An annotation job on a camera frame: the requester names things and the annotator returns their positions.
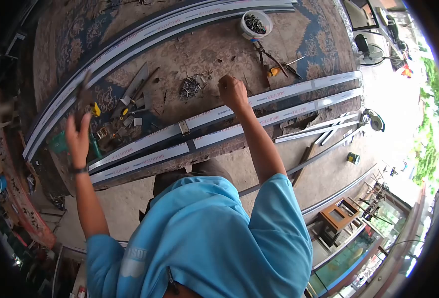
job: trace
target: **pile of rivets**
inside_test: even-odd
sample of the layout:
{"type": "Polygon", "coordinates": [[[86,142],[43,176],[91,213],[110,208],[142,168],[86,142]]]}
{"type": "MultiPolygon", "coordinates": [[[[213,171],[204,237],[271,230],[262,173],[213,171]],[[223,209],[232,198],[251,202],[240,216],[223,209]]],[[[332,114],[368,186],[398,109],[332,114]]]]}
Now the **pile of rivets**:
{"type": "Polygon", "coordinates": [[[185,79],[183,83],[183,88],[181,89],[181,97],[190,98],[198,92],[198,90],[202,90],[199,86],[199,82],[197,81],[198,75],[195,78],[185,79]]]}
{"type": "Polygon", "coordinates": [[[246,23],[246,26],[251,29],[254,33],[258,34],[265,34],[266,28],[264,28],[264,25],[262,22],[256,18],[252,14],[247,14],[244,16],[244,22],[246,23]]]}

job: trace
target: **miter saw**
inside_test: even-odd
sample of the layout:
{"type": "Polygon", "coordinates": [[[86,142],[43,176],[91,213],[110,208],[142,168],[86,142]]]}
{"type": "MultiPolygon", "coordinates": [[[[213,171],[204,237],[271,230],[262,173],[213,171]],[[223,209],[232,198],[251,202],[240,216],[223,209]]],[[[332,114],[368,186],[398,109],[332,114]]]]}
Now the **miter saw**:
{"type": "Polygon", "coordinates": [[[376,132],[385,132],[385,122],[374,110],[365,109],[362,113],[360,122],[361,125],[370,123],[371,128],[376,132]]]}

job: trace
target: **wristwatch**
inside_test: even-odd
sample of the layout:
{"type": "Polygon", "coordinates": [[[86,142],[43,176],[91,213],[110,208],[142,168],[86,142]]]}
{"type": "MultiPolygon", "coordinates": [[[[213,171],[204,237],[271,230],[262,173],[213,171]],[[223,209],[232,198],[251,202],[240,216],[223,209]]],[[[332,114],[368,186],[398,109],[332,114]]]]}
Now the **wristwatch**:
{"type": "Polygon", "coordinates": [[[88,173],[88,172],[89,172],[89,166],[87,164],[82,169],[71,168],[71,173],[74,175],[81,174],[81,173],[88,173]]]}

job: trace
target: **white bucket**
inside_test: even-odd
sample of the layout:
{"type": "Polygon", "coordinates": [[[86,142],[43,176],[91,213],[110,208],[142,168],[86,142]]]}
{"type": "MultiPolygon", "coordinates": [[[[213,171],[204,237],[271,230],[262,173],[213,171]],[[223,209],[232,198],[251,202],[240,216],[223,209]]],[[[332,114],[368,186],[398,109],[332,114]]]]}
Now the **white bucket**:
{"type": "Polygon", "coordinates": [[[271,19],[262,11],[260,10],[249,10],[247,11],[243,17],[241,18],[241,21],[239,23],[239,28],[242,32],[242,36],[250,41],[257,41],[261,38],[263,38],[264,36],[268,35],[271,31],[272,31],[272,21],[271,19]],[[247,14],[252,14],[253,16],[255,16],[256,18],[258,18],[262,24],[264,25],[264,28],[266,28],[266,33],[265,34],[258,34],[255,33],[254,31],[252,31],[251,29],[249,29],[246,26],[246,22],[244,21],[244,16],[247,14]]]}

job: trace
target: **hand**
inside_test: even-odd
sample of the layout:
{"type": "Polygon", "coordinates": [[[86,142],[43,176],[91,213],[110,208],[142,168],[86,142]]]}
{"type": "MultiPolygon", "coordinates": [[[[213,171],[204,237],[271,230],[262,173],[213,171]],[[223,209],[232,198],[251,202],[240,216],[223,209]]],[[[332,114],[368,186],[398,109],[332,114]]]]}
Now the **hand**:
{"type": "Polygon", "coordinates": [[[89,153],[89,125],[90,113],[82,117],[80,131],[75,128],[73,115],[70,115],[66,124],[66,141],[69,146],[69,152],[72,157],[72,166],[74,169],[85,168],[87,164],[87,154],[89,153]]]}
{"type": "Polygon", "coordinates": [[[219,79],[218,88],[219,96],[234,113],[250,108],[243,81],[227,74],[219,79]]]}

